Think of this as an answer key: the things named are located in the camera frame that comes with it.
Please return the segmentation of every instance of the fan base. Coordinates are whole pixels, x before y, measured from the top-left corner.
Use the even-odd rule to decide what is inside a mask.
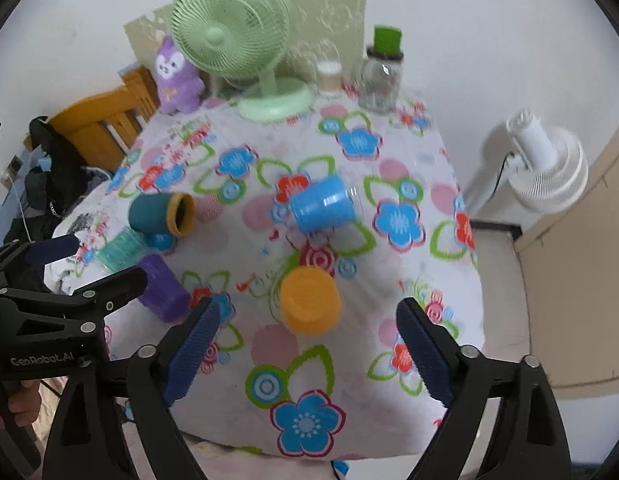
[[[256,83],[238,101],[238,113],[260,123],[280,121],[307,110],[315,99],[314,92],[304,81],[277,77],[276,95],[263,96],[260,83]]]

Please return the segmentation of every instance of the beige cabinet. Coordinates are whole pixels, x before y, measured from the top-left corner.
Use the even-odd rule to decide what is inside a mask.
[[[517,242],[531,351],[558,397],[619,392],[619,130],[566,214]]]

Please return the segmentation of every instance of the desk fan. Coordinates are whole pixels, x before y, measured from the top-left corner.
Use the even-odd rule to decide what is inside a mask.
[[[238,102],[238,112],[254,121],[277,121],[299,114],[314,102],[307,84],[278,77],[292,31],[289,0],[175,0],[172,36],[199,69],[214,76],[259,82]]]
[[[507,132],[517,153],[503,161],[491,195],[490,189],[483,189],[475,199],[467,200],[469,213],[477,213],[493,198],[502,177],[509,181],[516,200],[531,211],[551,214],[573,205],[585,191],[589,176],[578,137],[559,126],[545,129],[529,108],[507,121]]]

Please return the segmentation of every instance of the green fan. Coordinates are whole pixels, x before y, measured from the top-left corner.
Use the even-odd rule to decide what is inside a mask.
[[[238,102],[243,117],[277,121],[314,102],[305,82],[274,75],[291,38],[289,0],[176,0],[171,29],[178,48],[204,72],[258,76]]]

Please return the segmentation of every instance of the human hand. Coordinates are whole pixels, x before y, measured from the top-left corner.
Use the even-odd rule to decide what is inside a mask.
[[[38,418],[42,399],[38,388],[40,381],[21,381],[20,388],[9,396],[7,407],[14,414],[16,426],[32,424]],[[3,418],[0,416],[0,428],[4,428]]]

